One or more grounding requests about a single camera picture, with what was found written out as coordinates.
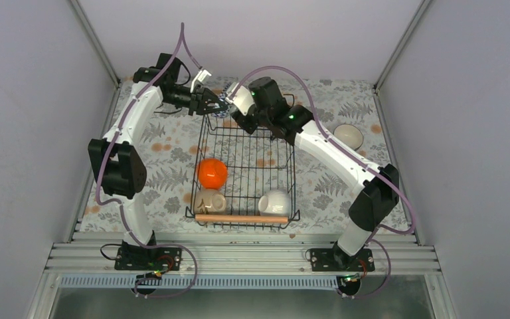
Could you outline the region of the teal and white bowl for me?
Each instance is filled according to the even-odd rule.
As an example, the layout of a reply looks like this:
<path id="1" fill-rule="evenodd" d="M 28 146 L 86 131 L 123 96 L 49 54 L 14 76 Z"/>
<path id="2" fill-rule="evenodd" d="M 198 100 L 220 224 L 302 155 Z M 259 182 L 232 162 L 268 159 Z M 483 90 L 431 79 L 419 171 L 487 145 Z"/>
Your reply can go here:
<path id="1" fill-rule="evenodd" d="M 350 124 L 338 125 L 333 135 L 353 150 L 358 150 L 364 142 L 363 133 L 357 127 Z"/>

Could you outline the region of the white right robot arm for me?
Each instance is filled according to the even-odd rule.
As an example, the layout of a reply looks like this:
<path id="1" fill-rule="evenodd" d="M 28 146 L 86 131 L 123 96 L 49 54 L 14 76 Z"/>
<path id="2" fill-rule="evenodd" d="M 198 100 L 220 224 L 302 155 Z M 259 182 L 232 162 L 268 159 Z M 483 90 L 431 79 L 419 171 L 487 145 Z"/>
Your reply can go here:
<path id="1" fill-rule="evenodd" d="M 381 166 L 362 158 L 353 149 L 319 126 L 314 113 L 301 104 L 290 105 L 277 82 L 268 76 L 241 86 L 234 82 L 223 91 L 224 99 L 235 107 L 232 117 L 249 134 L 267 128 L 337 175 L 355 195 L 348 209 L 349 224 L 331 248 L 331 257 L 340 270 L 350 270 L 359 261 L 365 243 L 384 218 L 398 205 L 399 172 L 391 164 Z"/>

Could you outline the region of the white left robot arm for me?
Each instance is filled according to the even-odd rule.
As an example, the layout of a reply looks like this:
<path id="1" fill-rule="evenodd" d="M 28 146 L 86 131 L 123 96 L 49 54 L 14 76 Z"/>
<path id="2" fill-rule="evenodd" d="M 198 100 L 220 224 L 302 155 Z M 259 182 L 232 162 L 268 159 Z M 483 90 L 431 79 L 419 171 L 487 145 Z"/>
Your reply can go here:
<path id="1" fill-rule="evenodd" d="M 224 111 L 228 107 L 204 83 L 211 73 L 199 67 L 187 81 L 180 83 L 184 64 L 176 56 L 161 53 L 156 65 L 139 68 L 133 75 L 129 100 L 112 127 L 100 139 L 88 144 L 88 154 L 96 182 L 95 200 L 100 206 L 116 205 L 126 232 L 122 248 L 132 252 L 131 259 L 142 269 L 158 260 L 159 245 L 147 219 L 141 194 L 147 181 L 147 168 L 137 144 L 145 126 L 163 103 L 190 115 Z"/>

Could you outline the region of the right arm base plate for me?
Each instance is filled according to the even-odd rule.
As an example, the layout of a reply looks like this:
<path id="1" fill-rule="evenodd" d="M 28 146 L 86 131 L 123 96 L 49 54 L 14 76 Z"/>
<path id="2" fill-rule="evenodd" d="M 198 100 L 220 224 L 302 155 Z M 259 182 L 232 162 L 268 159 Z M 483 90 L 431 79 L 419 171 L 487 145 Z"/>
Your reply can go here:
<path id="1" fill-rule="evenodd" d="M 305 252 L 314 272 L 364 272 L 374 271 L 372 250 L 362 248 L 349 256 L 339 248 L 312 248 Z"/>

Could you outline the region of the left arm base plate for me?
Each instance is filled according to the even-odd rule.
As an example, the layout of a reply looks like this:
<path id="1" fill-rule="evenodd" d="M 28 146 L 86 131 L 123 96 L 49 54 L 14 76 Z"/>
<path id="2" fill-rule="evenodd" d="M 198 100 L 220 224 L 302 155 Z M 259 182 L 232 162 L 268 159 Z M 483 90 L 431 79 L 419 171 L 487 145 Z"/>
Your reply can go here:
<path id="1" fill-rule="evenodd" d="M 118 250 L 114 268 L 116 270 L 140 270 L 145 272 L 164 272 L 179 270 L 182 249 L 165 247 L 144 249 L 127 246 Z"/>

